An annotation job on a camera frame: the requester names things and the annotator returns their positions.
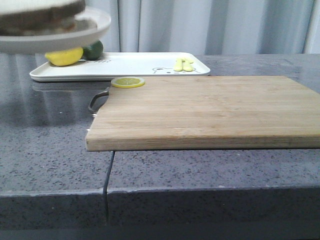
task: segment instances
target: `white plate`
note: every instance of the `white plate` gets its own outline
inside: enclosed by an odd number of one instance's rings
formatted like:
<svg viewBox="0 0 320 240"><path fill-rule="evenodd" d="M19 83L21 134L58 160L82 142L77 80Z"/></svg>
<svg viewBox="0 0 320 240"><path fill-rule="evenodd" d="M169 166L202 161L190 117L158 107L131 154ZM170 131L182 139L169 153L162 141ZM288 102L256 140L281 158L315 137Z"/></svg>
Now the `white plate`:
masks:
<svg viewBox="0 0 320 240"><path fill-rule="evenodd" d="M177 58L189 58L193 71L174 71ZM111 52L96 61L80 60L69 66L49 62L30 72L39 82L96 81L124 76L209 75L210 69L185 52Z"/></svg>
<svg viewBox="0 0 320 240"><path fill-rule="evenodd" d="M86 7L85 11L77 14L75 18L92 19L96 22L97 28L52 35L0 36L0 52L35 54L87 46L102 37L111 23L109 14L93 7Z"/></svg>

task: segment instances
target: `white curtain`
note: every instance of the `white curtain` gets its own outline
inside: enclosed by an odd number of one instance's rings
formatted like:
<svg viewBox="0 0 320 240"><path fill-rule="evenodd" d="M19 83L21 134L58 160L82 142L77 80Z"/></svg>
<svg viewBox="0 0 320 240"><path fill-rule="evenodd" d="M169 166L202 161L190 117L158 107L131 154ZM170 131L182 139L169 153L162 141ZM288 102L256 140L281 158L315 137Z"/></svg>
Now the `white curtain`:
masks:
<svg viewBox="0 0 320 240"><path fill-rule="evenodd" d="M86 0L105 52L320 53L320 0Z"/></svg>

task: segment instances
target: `sandwich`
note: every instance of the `sandwich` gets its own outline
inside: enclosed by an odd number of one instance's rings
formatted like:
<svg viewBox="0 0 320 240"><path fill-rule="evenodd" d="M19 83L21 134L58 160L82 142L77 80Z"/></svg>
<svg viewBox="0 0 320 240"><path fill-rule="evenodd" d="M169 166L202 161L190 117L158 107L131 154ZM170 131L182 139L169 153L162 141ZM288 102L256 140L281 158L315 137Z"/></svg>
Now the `sandwich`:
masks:
<svg viewBox="0 0 320 240"><path fill-rule="evenodd" d="M76 20L85 0L1 0L0 35L39 36L96 28L93 20Z"/></svg>

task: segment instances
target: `countertop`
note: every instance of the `countertop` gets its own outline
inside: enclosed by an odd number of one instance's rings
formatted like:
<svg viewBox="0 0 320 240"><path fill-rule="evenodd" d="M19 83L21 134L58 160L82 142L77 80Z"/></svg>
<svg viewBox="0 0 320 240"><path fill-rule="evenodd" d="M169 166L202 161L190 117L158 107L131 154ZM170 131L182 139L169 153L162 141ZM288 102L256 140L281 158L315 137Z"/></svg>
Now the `countertop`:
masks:
<svg viewBox="0 0 320 240"><path fill-rule="evenodd" d="M282 75L320 93L317 54L197 57L211 75ZM320 149L87 152L88 104L109 83L36 82L29 72L43 61L0 54L0 229L223 221L319 227Z"/></svg>

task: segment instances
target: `wooden cutting board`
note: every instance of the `wooden cutting board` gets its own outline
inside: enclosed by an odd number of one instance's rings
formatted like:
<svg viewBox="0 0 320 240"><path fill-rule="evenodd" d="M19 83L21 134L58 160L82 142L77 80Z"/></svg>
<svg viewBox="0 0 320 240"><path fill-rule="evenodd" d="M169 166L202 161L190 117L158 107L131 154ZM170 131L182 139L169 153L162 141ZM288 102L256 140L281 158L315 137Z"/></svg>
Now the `wooden cutting board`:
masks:
<svg viewBox="0 0 320 240"><path fill-rule="evenodd" d="M284 76L157 76L111 87L88 151L319 148L320 94Z"/></svg>

